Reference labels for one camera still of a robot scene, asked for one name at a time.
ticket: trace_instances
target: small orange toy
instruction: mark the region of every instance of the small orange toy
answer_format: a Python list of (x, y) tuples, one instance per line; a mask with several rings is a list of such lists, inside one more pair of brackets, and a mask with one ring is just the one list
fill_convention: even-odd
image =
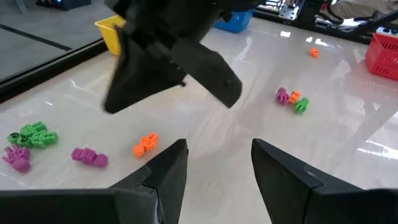
[(298, 99), (300, 98), (300, 92), (299, 91), (293, 91), (289, 98), (289, 103), (295, 103)]
[(159, 136), (155, 133), (150, 133), (148, 136), (143, 136), (139, 141), (138, 145), (135, 145), (132, 149), (132, 154), (136, 158), (142, 157), (145, 152), (152, 151), (156, 148)]
[(317, 48), (315, 48), (315, 47), (311, 48), (310, 55), (313, 58), (318, 58), (319, 57), (319, 50)]

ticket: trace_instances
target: pink toy figure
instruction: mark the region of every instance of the pink toy figure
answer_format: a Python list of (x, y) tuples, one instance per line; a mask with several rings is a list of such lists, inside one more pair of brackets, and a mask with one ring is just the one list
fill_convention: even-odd
[(30, 151), (25, 147), (19, 147), (18, 145), (12, 145), (12, 150), (10, 147), (6, 147), (4, 150), (7, 152), (7, 157), (3, 156), (2, 159), (14, 168), (18, 172), (25, 172), (29, 170), (30, 164), (28, 162), (30, 157)]
[(289, 100), (289, 95), (286, 93), (286, 89), (280, 87), (278, 90), (278, 94), (276, 94), (276, 100), (282, 104), (286, 105)]
[(86, 165), (105, 167), (108, 163), (108, 157), (106, 157), (104, 154), (97, 155), (94, 150), (89, 148), (76, 148), (73, 150), (71, 156), (74, 161), (80, 161)]

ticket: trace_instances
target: red basket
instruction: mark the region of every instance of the red basket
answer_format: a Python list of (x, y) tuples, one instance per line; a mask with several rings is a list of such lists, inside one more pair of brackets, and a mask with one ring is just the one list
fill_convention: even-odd
[(397, 37), (373, 34), (365, 59), (371, 73), (398, 80)]

